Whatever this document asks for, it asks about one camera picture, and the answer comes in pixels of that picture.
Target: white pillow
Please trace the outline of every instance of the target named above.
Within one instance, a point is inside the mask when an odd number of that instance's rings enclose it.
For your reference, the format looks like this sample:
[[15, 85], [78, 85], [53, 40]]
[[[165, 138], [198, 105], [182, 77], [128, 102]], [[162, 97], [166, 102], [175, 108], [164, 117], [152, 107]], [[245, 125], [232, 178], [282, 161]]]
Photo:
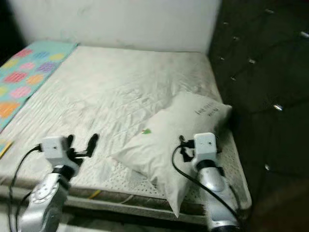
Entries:
[[[183, 135], [189, 140], [196, 133], [216, 132], [226, 122], [231, 109], [231, 106], [211, 98], [180, 92], [168, 108], [149, 119], [144, 132], [133, 137], [120, 152], [112, 156], [148, 177], [165, 195], [178, 217], [181, 203], [189, 189], [189, 180], [171, 165], [171, 154], [180, 144], [178, 138]], [[184, 163], [179, 153], [175, 162], [185, 173], [195, 175], [191, 164]]]

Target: floor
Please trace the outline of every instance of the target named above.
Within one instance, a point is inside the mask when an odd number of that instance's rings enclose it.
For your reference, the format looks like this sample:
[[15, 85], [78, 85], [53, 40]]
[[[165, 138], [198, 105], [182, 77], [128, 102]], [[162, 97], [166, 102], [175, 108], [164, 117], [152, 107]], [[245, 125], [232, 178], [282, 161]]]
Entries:
[[[0, 203], [0, 232], [8, 232], [7, 207]], [[155, 228], [112, 222], [100, 219], [75, 217], [64, 214], [57, 232], [184, 232], [179, 230]]]

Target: tufted headboard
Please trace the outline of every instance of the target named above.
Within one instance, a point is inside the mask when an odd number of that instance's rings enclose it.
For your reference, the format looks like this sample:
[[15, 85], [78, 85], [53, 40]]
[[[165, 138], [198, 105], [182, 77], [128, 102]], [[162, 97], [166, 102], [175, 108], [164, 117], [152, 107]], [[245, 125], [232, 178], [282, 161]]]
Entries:
[[283, 212], [309, 193], [309, 2], [223, 0], [209, 57], [253, 214]]

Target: mattress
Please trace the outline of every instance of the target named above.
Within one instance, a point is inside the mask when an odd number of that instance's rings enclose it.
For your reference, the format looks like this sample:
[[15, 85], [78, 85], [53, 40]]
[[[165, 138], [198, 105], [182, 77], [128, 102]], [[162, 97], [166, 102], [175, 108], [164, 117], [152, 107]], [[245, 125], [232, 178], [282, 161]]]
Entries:
[[[155, 211], [171, 212], [164, 196], [146, 177], [110, 154], [140, 133], [145, 122], [182, 90], [221, 101], [204, 54], [77, 47], [0, 134], [0, 139], [14, 142], [0, 160], [2, 185], [9, 184], [17, 162], [42, 138], [74, 134], [73, 147], [84, 150], [91, 135], [99, 133], [93, 157], [85, 159], [71, 181], [70, 195], [75, 202], [79, 199], [85, 207], [96, 209], [104, 209], [102, 202], [121, 204], [142, 215], [142, 209], [153, 210], [150, 217], [155, 217]], [[251, 198], [229, 130], [220, 135], [220, 143], [223, 152], [219, 159], [226, 176], [241, 207], [248, 209]], [[43, 153], [33, 153], [24, 162], [16, 186], [32, 189], [50, 171]], [[192, 186], [182, 214], [201, 216], [204, 200]]]

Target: green stain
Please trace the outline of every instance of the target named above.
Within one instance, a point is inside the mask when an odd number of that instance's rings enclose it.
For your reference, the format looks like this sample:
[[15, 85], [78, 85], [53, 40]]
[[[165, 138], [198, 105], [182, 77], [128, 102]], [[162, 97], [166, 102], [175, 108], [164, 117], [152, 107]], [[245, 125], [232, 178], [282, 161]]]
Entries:
[[151, 134], [151, 130], [149, 128], [142, 131], [142, 134]]

